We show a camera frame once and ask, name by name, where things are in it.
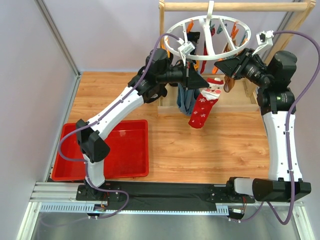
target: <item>christmas stocking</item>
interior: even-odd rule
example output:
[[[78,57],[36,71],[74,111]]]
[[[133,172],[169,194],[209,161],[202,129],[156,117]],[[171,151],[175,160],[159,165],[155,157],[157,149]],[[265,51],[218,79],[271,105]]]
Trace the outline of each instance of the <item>christmas stocking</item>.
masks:
[[[209,88],[202,90],[197,97],[189,125],[195,129],[200,129],[205,125],[212,107],[218,102],[224,81],[220,78],[208,78]]]

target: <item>wooden tabletop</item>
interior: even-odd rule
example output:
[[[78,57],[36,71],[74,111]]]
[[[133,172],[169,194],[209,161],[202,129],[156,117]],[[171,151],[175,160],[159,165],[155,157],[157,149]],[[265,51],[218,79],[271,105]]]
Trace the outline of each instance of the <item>wooden tabletop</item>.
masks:
[[[98,114],[134,75],[85,72],[68,122]],[[189,117],[158,115],[157,107],[144,104],[125,118],[148,121],[149,175],[122,180],[223,184],[229,177],[268,177],[269,147],[259,112],[212,113],[203,128],[194,129]]]

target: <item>white wall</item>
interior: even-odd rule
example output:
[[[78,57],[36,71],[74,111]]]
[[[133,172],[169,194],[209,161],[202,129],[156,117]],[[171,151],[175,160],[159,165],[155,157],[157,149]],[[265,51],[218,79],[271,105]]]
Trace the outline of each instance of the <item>white wall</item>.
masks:
[[[0,232],[16,239],[75,75],[33,0],[0,0]]]
[[[250,1],[224,0],[224,2]],[[81,71],[136,71],[144,65],[146,56],[159,37],[159,0],[45,0],[45,3]],[[181,20],[206,14],[206,12],[166,12],[165,30]],[[247,23],[254,34],[263,30],[276,30],[284,16],[283,12],[216,14],[234,17]],[[215,44],[219,45],[221,51],[226,42],[225,38],[222,41],[219,41],[219,35],[214,38],[217,39]],[[198,54],[202,54],[203,42],[199,46]],[[208,62],[206,65],[209,71],[212,66],[213,62]]]
[[[320,43],[319,31],[320,6],[317,5],[308,19],[300,28]],[[298,96],[307,85],[315,72],[318,55],[315,47],[308,40],[294,36],[285,49],[294,53],[297,58],[297,71],[290,84],[291,90]],[[302,171],[303,180],[311,183],[311,194],[304,198],[307,214],[309,216],[315,239],[320,239],[320,76],[317,77],[311,89],[297,105],[295,120],[295,143]]]

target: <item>blue cloth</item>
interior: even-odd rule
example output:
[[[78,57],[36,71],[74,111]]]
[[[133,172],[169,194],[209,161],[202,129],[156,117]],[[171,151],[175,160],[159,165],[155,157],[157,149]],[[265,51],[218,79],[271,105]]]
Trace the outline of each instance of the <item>blue cloth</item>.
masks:
[[[199,89],[186,90],[182,85],[178,84],[178,98],[176,104],[180,111],[187,115],[191,116],[194,107],[196,105],[197,97],[200,95]]]

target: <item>red plastic bin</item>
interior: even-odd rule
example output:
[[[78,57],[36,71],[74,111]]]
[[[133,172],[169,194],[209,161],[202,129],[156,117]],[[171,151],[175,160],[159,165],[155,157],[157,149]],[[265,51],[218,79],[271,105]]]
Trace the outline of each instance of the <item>red plastic bin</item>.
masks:
[[[76,129],[75,123],[62,128],[61,138]],[[145,177],[149,173],[148,122],[146,120],[121,121],[105,142],[110,153],[104,160],[104,177]],[[63,154],[73,159],[83,159],[76,134],[68,137],[61,146]],[[57,153],[51,178],[54,181],[77,181],[86,176],[83,162],[67,161]]]

